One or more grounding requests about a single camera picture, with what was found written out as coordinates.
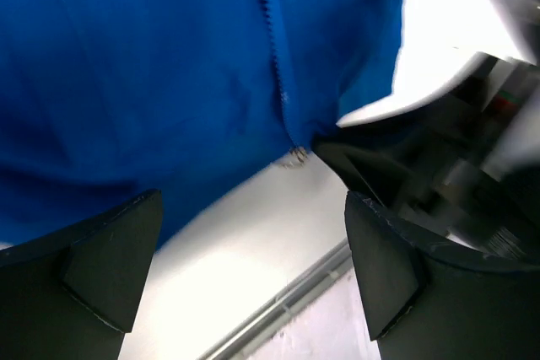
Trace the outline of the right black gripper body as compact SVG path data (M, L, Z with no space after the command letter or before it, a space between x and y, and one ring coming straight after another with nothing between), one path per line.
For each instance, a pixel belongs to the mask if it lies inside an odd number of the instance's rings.
M351 190L509 259L539 256L539 69L479 54L418 107L314 144Z

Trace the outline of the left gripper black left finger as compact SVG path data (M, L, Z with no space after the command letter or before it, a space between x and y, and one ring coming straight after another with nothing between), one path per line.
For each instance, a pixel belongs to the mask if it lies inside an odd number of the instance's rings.
M3 359L117 359L132 331L163 218L149 190L1 252Z

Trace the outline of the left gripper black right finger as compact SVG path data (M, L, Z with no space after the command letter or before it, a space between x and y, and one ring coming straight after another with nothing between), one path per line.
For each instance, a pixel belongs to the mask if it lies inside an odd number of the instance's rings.
M467 248L349 192L345 225L384 359L536 359L539 269Z

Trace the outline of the blue white red jacket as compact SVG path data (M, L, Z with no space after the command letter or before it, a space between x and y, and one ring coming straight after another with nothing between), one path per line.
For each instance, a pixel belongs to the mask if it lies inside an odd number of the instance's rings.
M1 240L162 192L159 243L388 96L403 0L1 0Z

